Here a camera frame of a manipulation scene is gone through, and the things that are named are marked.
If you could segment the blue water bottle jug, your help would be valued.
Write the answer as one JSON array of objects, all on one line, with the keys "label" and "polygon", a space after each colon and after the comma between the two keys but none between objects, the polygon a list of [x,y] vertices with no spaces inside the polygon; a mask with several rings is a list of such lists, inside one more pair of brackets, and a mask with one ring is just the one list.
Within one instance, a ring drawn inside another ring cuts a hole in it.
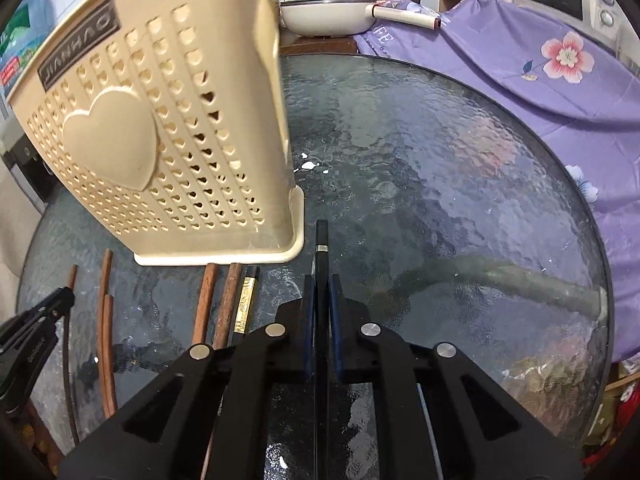
[{"label": "blue water bottle jug", "polygon": [[23,0],[1,34],[1,87],[7,98],[53,27],[49,0]]}]

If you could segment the brown chopstick near holder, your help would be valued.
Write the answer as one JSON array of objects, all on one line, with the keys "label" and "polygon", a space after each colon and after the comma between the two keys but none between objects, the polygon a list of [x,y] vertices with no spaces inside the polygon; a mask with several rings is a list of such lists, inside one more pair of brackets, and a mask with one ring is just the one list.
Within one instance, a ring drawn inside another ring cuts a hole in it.
[{"label": "brown chopstick near holder", "polygon": [[206,341],[209,312],[214,296],[217,272],[218,266],[215,263],[209,263],[205,267],[200,294],[198,295],[198,305],[195,310],[191,344],[204,344]]}]

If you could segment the black chopstick with silver band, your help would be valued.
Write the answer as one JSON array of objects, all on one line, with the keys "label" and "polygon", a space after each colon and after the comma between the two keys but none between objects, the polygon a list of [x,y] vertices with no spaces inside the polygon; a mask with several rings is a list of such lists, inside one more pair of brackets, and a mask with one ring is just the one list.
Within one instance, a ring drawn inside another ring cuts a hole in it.
[{"label": "black chopstick with silver band", "polygon": [[326,479],[329,411],[329,222],[316,224],[314,250],[314,478]]}]

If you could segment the black chopstick with gold band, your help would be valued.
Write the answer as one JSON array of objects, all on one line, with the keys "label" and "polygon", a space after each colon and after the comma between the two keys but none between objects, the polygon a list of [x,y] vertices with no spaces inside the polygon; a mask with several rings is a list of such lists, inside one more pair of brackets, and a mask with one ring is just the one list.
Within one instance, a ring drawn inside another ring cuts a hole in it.
[{"label": "black chopstick with gold band", "polygon": [[231,336],[232,344],[238,344],[247,332],[248,323],[250,322],[250,309],[252,308],[254,296],[256,295],[259,273],[259,266],[249,266],[246,269],[240,292],[240,299],[235,313]]}]

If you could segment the beige perforated utensil holder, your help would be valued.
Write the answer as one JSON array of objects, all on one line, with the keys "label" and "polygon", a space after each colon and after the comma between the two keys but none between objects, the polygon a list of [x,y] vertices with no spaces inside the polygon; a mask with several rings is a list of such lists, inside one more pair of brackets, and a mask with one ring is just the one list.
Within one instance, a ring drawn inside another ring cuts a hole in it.
[{"label": "beige perforated utensil holder", "polygon": [[281,263],[303,248],[276,0],[85,0],[9,103],[142,266]]}]

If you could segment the round glass table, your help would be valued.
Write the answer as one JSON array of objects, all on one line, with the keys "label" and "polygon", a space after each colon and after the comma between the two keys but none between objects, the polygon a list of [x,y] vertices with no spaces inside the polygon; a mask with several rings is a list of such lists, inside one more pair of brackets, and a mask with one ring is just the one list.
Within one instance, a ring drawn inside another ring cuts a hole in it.
[{"label": "round glass table", "polygon": [[[282,70],[305,247],[260,266],[250,330],[302,296],[326,219],[346,297],[412,344],[451,342],[576,454],[610,360],[612,287],[563,165],[502,107],[430,70],[347,55],[287,56]],[[104,421],[93,317],[107,247],[120,406],[186,350],[204,272],[138,266],[64,186],[51,195],[17,309],[78,264],[70,357],[84,439]],[[331,400],[331,477],[379,479],[371,385],[334,384]]]}]

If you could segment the white frying pan with lid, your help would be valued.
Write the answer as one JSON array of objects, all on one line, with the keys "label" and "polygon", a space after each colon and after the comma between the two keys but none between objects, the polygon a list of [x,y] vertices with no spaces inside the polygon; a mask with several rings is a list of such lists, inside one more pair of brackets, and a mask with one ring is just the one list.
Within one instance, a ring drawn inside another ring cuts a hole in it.
[{"label": "white frying pan with lid", "polygon": [[285,28],[304,37],[359,35],[376,20],[429,30],[440,27],[437,14],[399,10],[378,0],[288,0],[280,4],[280,15]]}]

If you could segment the white water dispenser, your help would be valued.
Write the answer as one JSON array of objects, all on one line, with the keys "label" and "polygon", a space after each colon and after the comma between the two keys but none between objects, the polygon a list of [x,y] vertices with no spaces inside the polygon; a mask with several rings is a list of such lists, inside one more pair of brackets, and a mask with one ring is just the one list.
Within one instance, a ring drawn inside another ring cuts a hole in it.
[{"label": "white water dispenser", "polygon": [[43,214],[58,178],[42,160],[12,110],[1,101],[1,158],[18,187]]}]

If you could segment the dark wooden counter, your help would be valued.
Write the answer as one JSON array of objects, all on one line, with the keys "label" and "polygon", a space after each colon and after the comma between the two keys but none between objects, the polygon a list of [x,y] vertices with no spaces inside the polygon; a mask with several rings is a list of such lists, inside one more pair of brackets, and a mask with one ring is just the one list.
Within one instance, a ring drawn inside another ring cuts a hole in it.
[{"label": "dark wooden counter", "polygon": [[280,45],[280,55],[308,55],[308,54],[358,54],[356,41],[352,37],[324,38],[324,37],[295,37],[283,40]]}]

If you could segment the purple floral cloth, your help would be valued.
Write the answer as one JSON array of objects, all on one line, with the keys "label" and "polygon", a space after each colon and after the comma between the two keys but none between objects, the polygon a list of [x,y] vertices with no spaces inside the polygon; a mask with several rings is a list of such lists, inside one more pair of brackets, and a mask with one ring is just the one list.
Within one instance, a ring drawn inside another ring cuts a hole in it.
[{"label": "purple floral cloth", "polygon": [[639,353],[639,79],[567,24],[503,0],[462,0],[437,30],[385,20],[364,55],[430,68],[486,94],[558,156],[590,203],[611,266],[613,359]]}]

